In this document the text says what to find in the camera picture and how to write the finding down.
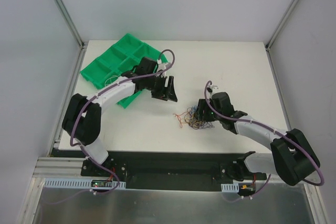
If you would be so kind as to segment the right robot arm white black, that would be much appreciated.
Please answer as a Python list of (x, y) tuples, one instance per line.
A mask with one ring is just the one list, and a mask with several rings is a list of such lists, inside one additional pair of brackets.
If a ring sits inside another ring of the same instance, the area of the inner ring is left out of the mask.
[(199, 99), (195, 117), (204, 122), (218, 121), (225, 130), (247, 137), (270, 150), (269, 154), (250, 151), (238, 159), (234, 168), (238, 179), (248, 179), (260, 172), (276, 174), (290, 186), (301, 181), (315, 186), (324, 185), (320, 161), (299, 129), (277, 130), (243, 111), (235, 110), (226, 92)]

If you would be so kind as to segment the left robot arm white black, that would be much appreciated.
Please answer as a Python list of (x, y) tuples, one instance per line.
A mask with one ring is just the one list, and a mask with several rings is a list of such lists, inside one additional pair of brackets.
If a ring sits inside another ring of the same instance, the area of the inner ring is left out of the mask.
[(142, 90), (149, 90), (152, 98), (177, 102), (174, 77), (166, 76), (171, 67), (171, 63), (144, 57), (132, 70), (122, 73), (95, 94), (76, 93), (71, 97), (62, 129), (70, 135), (71, 144), (76, 140), (85, 155), (94, 161), (92, 169), (99, 176), (106, 176), (111, 170), (108, 151), (100, 139), (102, 114), (110, 105)]

